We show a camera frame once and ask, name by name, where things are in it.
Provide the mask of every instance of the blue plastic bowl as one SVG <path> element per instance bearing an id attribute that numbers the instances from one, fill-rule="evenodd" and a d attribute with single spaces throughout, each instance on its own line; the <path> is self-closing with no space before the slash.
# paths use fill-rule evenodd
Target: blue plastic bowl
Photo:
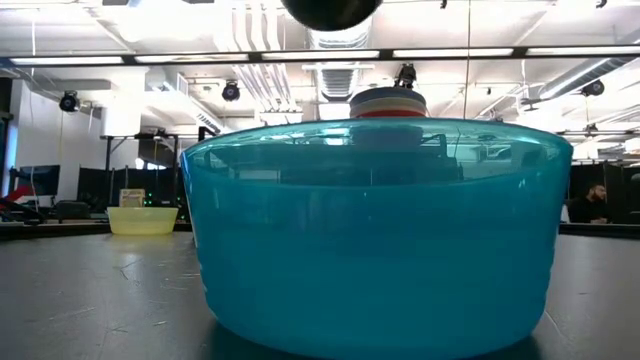
<path id="1" fill-rule="evenodd" d="M 261 128 L 183 154 L 202 280 L 225 327 L 291 353 L 453 359 L 545 306 L 572 147 L 500 123 Z"/>

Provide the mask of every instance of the fluorescent light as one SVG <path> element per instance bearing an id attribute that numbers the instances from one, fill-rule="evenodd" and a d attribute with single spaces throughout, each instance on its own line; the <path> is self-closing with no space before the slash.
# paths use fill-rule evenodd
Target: fluorescent light
<path id="1" fill-rule="evenodd" d="M 531 48 L 527 55 L 608 55 L 608 54 L 640 54 L 640 46 L 596 46 L 596 47 L 553 47 Z"/>
<path id="2" fill-rule="evenodd" d="M 11 58 L 18 66 L 26 65 L 112 65 L 122 64 L 120 56 L 35 57 Z"/>
<path id="3" fill-rule="evenodd" d="M 395 50 L 395 58 L 421 58 L 421 57 L 470 57 L 479 56 L 509 56 L 513 53 L 512 48 L 495 49 L 416 49 L 416 50 Z"/>
<path id="4" fill-rule="evenodd" d="M 308 64 L 302 65 L 304 71 L 315 70 L 373 70 L 376 66 L 374 64 L 340 64 L 340 63 L 327 63 L 327 64 Z"/>
<path id="5" fill-rule="evenodd" d="M 225 62 L 225 61 L 248 61 L 249 55 L 247 54 L 211 54 L 211 55 L 145 55 L 136 56 L 136 61 L 139 63 L 164 63 L 164 62 L 177 62 L 177 63 L 190 63 L 190 62 Z"/>
<path id="6" fill-rule="evenodd" d="M 377 50 L 295 51 L 262 54 L 264 60 L 375 59 Z"/>
<path id="7" fill-rule="evenodd" d="M 39 9 L 51 6 L 64 6 L 73 4 L 72 0 L 40 0 L 40 1 L 7 1 L 0 3 L 0 9 Z"/>

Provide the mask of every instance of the table surface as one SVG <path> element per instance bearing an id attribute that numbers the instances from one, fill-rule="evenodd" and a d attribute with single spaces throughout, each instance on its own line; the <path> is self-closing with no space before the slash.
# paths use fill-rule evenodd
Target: table surface
<path id="1" fill-rule="evenodd" d="M 640 359 L 640 242 L 560 236 L 532 336 L 478 360 Z M 3 359 L 301 360 L 217 325 L 190 233 L 0 244 Z"/>

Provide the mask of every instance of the man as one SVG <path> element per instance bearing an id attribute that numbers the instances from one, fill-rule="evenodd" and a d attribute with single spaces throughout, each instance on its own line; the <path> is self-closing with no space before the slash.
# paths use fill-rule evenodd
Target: man
<path id="1" fill-rule="evenodd" d="M 600 183 L 589 185 L 586 196 L 579 197 L 569 204 L 569 218 L 573 223 L 607 224 L 610 222 L 607 212 L 607 190 Z"/>

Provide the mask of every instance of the red object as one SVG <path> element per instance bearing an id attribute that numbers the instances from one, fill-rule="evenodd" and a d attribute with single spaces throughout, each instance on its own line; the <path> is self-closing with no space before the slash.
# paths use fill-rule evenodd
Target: red object
<path id="1" fill-rule="evenodd" d="M 15 191 L 10 192 L 9 195 L 4 197 L 4 199 L 16 202 L 20 200 L 21 197 L 29 196 L 29 195 L 33 195 L 33 190 L 31 189 L 31 186 L 22 185 L 22 186 L 18 186 L 18 188 Z"/>
<path id="2" fill-rule="evenodd" d="M 379 110 L 358 115 L 359 118 L 372 117 L 424 117 L 424 114 L 418 111 L 410 110 Z"/>

